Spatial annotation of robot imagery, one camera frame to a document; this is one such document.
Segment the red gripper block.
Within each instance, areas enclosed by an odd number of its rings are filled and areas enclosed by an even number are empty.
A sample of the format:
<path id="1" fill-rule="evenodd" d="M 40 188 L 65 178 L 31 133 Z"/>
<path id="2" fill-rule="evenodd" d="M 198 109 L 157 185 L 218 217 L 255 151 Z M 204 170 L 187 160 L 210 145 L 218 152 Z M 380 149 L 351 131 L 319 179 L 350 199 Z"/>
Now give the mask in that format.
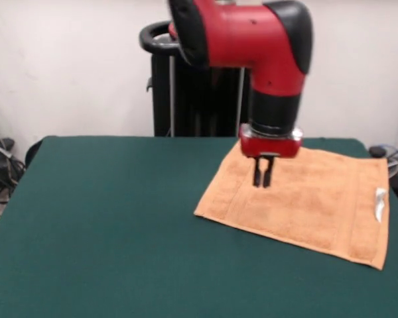
<path id="1" fill-rule="evenodd" d="M 287 136 L 263 136 L 254 132 L 251 125 L 241 125 L 239 142 L 241 152 L 248 158 L 254 158 L 253 185 L 260 187 L 260 157 L 266 157 L 267 169 L 263 176 L 263 187 L 271 185 L 271 175 L 275 157 L 294 158 L 302 145 L 303 131 L 295 127 Z"/>

